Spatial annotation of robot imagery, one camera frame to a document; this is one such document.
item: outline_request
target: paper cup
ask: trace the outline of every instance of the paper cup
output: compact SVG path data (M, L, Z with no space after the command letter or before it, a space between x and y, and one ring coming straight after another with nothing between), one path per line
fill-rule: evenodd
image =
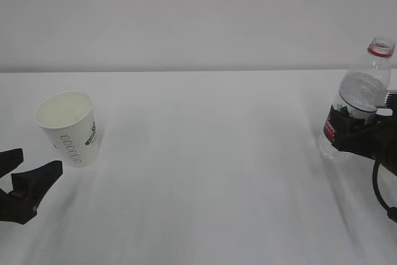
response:
M97 158L96 126L87 95L77 91L55 94L37 107L34 119L65 163L83 167Z

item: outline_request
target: white tablecloth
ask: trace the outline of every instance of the white tablecloth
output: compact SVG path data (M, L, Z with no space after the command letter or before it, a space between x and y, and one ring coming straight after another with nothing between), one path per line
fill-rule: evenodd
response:
M396 264L373 162L316 149L343 74L0 74L0 151L24 149L16 172L59 158L32 118L53 93L88 93L101 137L95 164L65 164L33 220L0 222L0 264ZM397 197L384 169L380 185Z

